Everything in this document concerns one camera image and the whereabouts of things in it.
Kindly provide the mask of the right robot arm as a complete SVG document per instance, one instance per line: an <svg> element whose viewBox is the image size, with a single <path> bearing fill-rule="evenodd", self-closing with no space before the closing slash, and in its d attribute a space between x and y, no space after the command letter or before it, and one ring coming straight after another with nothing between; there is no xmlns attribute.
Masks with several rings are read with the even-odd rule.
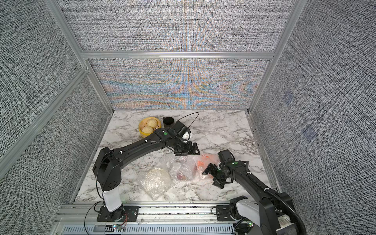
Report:
<svg viewBox="0 0 376 235"><path fill-rule="evenodd" d="M203 175L213 177L213 185L224 188L227 179L240 184L258 205L258 226L264 235L306 235L303 220L288 196L277 193L252 174L248 161L232 161L220 166L208 164Z"/></svg>

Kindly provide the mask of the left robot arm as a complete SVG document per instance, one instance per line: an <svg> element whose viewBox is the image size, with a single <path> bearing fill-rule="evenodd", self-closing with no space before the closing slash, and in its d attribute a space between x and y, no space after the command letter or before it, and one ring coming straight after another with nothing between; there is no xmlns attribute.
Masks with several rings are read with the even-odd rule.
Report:
<svg viewBox="0 0 376 235"><path fill-rule="evenodd" d="M115 215L113 220L118 220L123 215L123 203L118 189L122 181L121 170L133 161L166 147L171 148L175 156L200 155L197 143L183 139L187 132L190 133L190 130L185 127L181 134L171 128L160 128L128 146L116 149L105 147L99 152L93 173L96 185L102 190L106 212Z"/></svg>

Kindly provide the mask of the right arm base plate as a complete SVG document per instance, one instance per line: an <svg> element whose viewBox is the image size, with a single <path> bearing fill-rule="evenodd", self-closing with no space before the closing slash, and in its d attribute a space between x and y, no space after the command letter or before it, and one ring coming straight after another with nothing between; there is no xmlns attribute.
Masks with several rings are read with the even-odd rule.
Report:
<svg viewBox="0 0 376 235"><path fill-rule="evenodd" d="M232 205L217 205L215 207L215 215L218 221L237 221L239 217L236 215L236 208Z"/></svg>

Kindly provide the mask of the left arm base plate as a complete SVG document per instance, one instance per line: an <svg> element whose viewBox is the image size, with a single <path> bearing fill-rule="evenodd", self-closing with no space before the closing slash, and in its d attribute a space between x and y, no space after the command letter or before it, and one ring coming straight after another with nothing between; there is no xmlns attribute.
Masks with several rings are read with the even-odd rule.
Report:
<svg viewBox="0 0 376 235"><path fill-rule="evenodd" d="M139 206L122 206L113 212L109 212L105 206L102 206L97 222L136 222L139 208Z"/></svg>

